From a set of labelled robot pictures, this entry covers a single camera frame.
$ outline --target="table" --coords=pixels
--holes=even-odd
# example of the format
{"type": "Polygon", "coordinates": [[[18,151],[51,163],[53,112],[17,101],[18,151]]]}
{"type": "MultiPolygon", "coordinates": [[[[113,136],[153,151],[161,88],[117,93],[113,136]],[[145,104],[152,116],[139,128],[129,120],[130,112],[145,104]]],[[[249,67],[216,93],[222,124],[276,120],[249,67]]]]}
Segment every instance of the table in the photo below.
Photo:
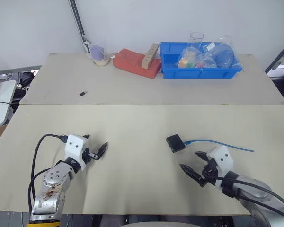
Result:
{"type": "MultiPolygon", "coordinates": [[[[16,89],[16,81],[9,80],[0,83],[0,102],[10,103],[16,89]]],[[[0,103],[0,126],[6,121],[10,104],[0,103]]]]}
{"type": "Polygon", "coordinates": [[[232,79],[155,79],[108,65],[84,53],[51,54],[21,104],[35,105],[284,105],[284,98],[251,54],[232,79]]]}
{"type": "MultiPolygon", "coordinates": [[[[204,162],[194,152],[216,145],[193,143],[173,154],[165,138],[176,133],[255,150],[230,149],[234,171],[284,198],[284,105],[20,105],[0,139],[0,210],[28,211],[33,154],[46,133],[91,134],[91,150],[109,142],[102,159],[72,181],[64,213],[247,214],[238,201],[212,185],[201,188],[179,167],[200,172],[204,162]]],[[[35,172],[63,159],[63,149],[58,139],[45,139],[35,172]]],[[[40,184],[37,179],[37,190],[40,184]]]]}

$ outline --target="plastic container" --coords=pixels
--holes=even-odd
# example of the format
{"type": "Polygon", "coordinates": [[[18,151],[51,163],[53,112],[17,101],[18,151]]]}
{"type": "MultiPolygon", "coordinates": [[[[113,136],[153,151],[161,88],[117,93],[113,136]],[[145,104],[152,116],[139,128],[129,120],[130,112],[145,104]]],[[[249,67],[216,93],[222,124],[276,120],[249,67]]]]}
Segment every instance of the plastic container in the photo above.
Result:
{"type": "MultiPolygon", "coordinates": [[[[208,44],[210,43],[203,42],[200,51],[203,52],[203,46],[208,44]]],[[[160,43],[161,71],[164,79],[230,79],[242,70],[242,68],[179,69],[177,63],[180,54],[185,48],[187,48],[187,43],[160,43]]]]}

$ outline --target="small black object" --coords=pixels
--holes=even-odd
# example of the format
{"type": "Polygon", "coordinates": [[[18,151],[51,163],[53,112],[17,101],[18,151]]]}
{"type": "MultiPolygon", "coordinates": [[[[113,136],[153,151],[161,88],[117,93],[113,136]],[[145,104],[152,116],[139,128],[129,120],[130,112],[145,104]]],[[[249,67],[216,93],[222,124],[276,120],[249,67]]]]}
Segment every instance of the small black object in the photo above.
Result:
{"type": "Polygon", "coordinates": [[[173,153],[181,151],[185,148],[185,145],[178,134],[167,137],[166,141],[173,153]]]}

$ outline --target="wooden block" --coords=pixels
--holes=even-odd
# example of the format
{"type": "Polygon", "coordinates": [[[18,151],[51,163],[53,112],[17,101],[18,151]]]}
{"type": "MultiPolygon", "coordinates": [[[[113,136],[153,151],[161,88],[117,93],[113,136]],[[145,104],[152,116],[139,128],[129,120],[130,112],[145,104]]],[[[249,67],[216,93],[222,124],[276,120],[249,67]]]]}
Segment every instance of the wooden block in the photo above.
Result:
{"type": "Polygon", "coordinates": [[[142,60],[142,64],[141,64],[142,68],[148,69],[148,66],[150,65],[153,57],[157,53],[158,47],[159,47],[158,44],[152,44],[151,45],[150,49],[148,50],[147,54],[145,55],[145,57],[142,60]]]}

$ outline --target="white wall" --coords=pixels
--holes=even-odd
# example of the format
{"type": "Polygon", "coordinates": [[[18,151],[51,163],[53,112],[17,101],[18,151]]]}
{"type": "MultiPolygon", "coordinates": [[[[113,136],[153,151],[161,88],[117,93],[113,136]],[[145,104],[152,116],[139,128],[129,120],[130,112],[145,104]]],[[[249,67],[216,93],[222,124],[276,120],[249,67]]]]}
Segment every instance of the white wall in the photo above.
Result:
{"type": "MultiPolygon", "coordinates": [[[[86,35],[108,52],[146,52],[153,42],[233,37],[265,69],[284,48],[284,0],[76,0],[86,35]]],[[[0,70],[82,52],[67,0],[0,0],[0,70]]]]}

